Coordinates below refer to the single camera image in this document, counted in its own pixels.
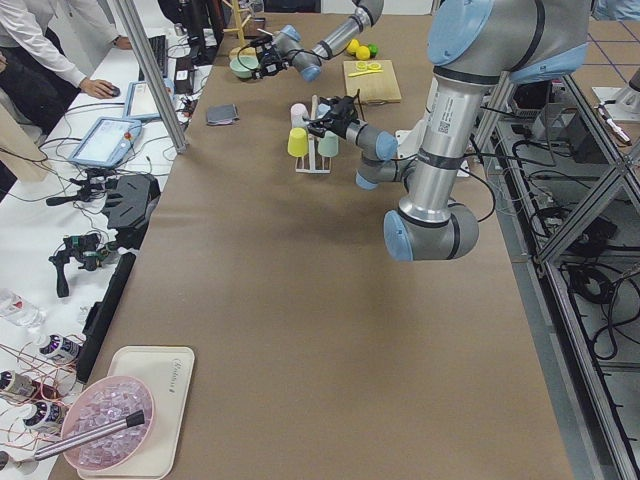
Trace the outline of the person in white shirt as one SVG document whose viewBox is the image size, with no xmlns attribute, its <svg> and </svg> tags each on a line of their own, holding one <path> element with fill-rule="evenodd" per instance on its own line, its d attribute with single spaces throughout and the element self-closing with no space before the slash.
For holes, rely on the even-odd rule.
<svg viewBox="0 0 640 480">
<path fill-rule="evenodd" d="M 92 79 L 64 54 L 50 28 L 57 1 L 1 3 L 1 89 L 43 133 L 50 133 L 79 93 L 111 99 L 118 88 Z"/>
</svg>

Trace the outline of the pink plastic cup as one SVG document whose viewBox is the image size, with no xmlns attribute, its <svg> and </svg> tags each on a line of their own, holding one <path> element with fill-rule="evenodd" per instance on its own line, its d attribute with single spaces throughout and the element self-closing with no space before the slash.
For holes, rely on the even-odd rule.
<svg viewBox="0 0 640 480">
<path fill-rule="evenodd" d="M 303 103 L 295 103 L 290 107 L 290 120 L 292 128 L 307 128 L 310 114 Z"/>
</svg>

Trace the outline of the grey folded cloth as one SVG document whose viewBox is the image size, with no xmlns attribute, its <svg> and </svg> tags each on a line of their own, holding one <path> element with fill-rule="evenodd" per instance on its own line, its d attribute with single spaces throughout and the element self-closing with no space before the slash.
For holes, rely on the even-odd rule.
<svg viewBox="0 0 640 480">
<path fill-rule="evenodd" d="M 210 106 L 206 111 L 206 123 L 208 125 L 228 125 L 239 119 L 235 104 Z"/>
</svg>

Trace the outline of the beige plastic tray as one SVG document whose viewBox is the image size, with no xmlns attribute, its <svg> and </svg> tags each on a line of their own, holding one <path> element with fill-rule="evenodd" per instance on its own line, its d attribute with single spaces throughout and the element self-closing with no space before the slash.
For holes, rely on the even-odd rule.
<svg viewBox="0 0 640 480">
<path fill-rule="evenodd" d="M 166 479 L 177 451 L 192 370 L 193 350 L 186 346 L 125 346 L 113 356 L 110 376 L 132 376 L 148 387 L 154 408 L 148 435 L 129 459 L 91 472 L 82 479 Z"/>
</svg>

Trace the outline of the mint green bowl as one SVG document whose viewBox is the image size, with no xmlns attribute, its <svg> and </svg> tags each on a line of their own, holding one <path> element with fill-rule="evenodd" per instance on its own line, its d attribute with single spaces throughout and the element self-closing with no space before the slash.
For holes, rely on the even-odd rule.
<svg viewBox="0 0 640 480">
<path fill-rule="evenodd" d="M 254 56 L 233 57 L 230 60 L 229 67 L 233 74 L 241 80 L 249 80 L 254 77 L 255 71 L 259 67 L 259 62 Z"/>
</svg>

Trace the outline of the wooden mug tree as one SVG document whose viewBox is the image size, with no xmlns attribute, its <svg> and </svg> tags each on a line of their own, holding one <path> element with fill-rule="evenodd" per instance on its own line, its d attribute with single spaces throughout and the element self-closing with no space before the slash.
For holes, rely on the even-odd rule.
<svg viewBox="0 0 640 480">
<path fill-rule="evenodd" d="M 231 11 L 230 22 L 224 29 L 224 33 L 238 40 L 229 55 L 238 54 L 242 47 L 247 47 L 252 40 L 261 35 L 258 30 L 260 25 L 255 10 L 255 7 L 260 6 L 261 3 L 258 1 L 223 0 L 223 4 Z"/>
</svg>

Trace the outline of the green plastic cup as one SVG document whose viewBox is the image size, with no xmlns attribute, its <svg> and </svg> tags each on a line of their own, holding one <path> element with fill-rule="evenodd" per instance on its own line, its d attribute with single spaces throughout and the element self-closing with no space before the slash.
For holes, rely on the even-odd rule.
<svg viewBox="0 0 640 480">
<path fill-rule="evenodd" d="M 322 157 L 336 157 L 339 153 L 339 137 L 331 131 L 326 131 L 323 137 L 318 138 L 317 153 Z"/>
</svg>

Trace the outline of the black monitor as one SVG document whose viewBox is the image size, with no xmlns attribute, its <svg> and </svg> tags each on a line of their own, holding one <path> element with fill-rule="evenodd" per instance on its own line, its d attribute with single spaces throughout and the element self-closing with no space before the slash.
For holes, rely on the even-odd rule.
<svg viewBox="0 0 640 480">
<path fill-rule="evenodd" d="M 184 1 L 190 59 L 194 66 L 211 65 L 224 37 L 226 20 L 221 1 Z"/>
</svg>

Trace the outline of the yellow plastic cup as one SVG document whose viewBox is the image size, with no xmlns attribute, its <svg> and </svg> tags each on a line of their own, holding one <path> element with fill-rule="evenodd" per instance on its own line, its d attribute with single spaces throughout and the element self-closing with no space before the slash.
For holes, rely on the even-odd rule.
<svg viewBox="0 0 640 480">
<path fill-rule="evenodd" d="M 302 127 L 290 130 L 287 142 L 287 152 L 291 157 L 303 158 L 308 153 L 307 131 Z"/>
</svg>

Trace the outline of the whole yellow lemon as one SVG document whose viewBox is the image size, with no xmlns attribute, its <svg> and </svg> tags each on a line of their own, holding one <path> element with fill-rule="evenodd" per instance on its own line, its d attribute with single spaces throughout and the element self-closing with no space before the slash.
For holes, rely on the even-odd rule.
<svg viewBox="0 0 640 480">
<path fill-rule="evenodd" d="M 368 60 L 371 58 L 371 51 L 368 46 L 360 45 L 355 51 L 355 57 L 358 60 Z"/>
<path fill-rule="evenodd" d="M 352 39 L 346 46 L 346 52 L 349 55 L 355 55 L 359 47 L 360 47 L 359 41 L 357 39 Z"/>
</svg>

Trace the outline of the pink bowl with ice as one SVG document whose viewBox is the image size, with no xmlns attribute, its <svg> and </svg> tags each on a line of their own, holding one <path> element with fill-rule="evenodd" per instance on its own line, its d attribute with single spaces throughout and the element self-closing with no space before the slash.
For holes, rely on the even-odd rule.
<svg viewBox="0 0 640 480">
<path fill-rule="evenodd" d="M 120 465 L 141 448 L 154 423 L 155 404 L 148 387 L 132 376 L 108 376 L 87 387 L 68 409 L 64 439 L 92 431 L 141 411 L 144 422 L 66 451 L 63 456 L 80 470 L 100 471 Z"/>
</svg>

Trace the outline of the wooden cutting board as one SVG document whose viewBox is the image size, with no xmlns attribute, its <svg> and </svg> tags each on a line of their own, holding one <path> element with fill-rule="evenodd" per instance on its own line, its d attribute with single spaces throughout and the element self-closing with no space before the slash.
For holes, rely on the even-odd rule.
<svg viewBox="0 0 640 480">
<path fill-rule="evenodd" d="M 357 71 L 357 62 L 359 61 L 343 62 L 345 90 L 348 96 L 359 95 L 362 103 L 398 103 L 401 101 L 402 96 L 391 60 L 364 61 L 366 63 L 380 63 L 380 70 L 383 70 L 383 73 L 347 78 L 349 73 Z"/>
</svg>

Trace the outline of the blue teach pendant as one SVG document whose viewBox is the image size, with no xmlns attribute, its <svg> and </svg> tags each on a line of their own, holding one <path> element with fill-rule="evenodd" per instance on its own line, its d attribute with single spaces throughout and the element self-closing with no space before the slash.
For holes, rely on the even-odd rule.
<svg viewBox="0 0 640 480">
<path fill-rule="evenodd" d="M 100 117 L 68 157 L 76 166 L 111 168 L 132 150 L 142 122 L 131 118 Z"/>
<path fill-rule="evenodd" d="M 146 81 L 129 83 L 122 118 L 139 121 L 151 121 L 161 118 L 151 87 Z"/>
</svg>

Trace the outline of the aluminium frame post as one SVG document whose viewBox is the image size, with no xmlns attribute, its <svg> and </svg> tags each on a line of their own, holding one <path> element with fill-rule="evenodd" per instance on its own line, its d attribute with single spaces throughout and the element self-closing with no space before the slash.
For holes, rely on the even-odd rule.
<svg viewBox="0 0 640 480">
<path fill-rule="evenodd" d="M 145 80 L 172 144 L 178 154 L 183 154 L 187 150 L 186 138 L 134 2 L 132 0 L 116 0 L 114 8 L 130 39 L 135 57 L 145 75 Z"/>
</svg>

